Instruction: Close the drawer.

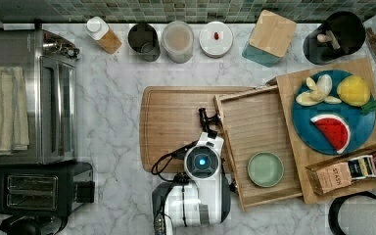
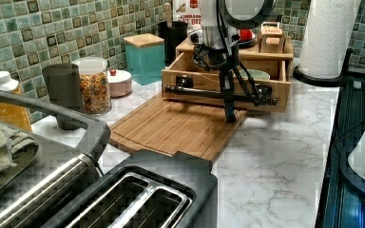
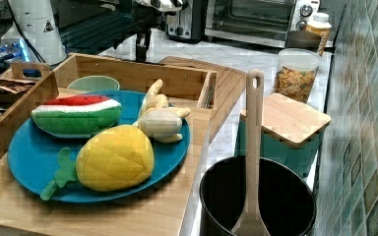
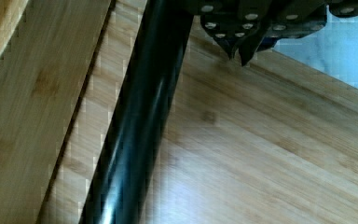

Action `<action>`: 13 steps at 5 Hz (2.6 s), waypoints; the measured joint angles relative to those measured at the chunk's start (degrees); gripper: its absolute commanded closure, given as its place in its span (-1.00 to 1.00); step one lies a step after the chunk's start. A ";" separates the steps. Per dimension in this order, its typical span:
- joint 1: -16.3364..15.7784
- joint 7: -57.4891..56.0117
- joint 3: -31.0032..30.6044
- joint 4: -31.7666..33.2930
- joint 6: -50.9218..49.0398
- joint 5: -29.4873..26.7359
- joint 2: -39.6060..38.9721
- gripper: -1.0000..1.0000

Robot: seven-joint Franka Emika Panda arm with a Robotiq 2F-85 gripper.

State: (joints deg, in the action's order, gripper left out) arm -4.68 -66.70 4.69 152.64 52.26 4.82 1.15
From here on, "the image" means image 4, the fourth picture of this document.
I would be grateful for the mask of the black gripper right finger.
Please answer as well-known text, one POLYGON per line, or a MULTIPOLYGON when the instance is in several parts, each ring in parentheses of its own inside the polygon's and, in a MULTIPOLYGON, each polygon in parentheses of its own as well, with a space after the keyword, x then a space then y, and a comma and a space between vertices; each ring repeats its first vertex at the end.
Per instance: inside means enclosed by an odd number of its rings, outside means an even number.
POLYGON ((247 24, 249 16, 256 15, 255 30, 239 46, 241 65, 281 39, 299 39, 320 31, 327 23, 327 12, 338 18, 357 17, 358 0, 240 0, 240 14, 247 24))

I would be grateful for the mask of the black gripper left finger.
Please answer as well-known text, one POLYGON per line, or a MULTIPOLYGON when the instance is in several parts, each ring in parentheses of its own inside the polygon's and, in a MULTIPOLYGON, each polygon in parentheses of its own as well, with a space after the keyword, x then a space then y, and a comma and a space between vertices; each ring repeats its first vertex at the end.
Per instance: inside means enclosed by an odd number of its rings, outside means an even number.
POLYGON ((235 56, 245 36, 242 22, 237 18, 239 0, 180 0, 180 8, 200 16, 201 27, 227 54, 235 56))

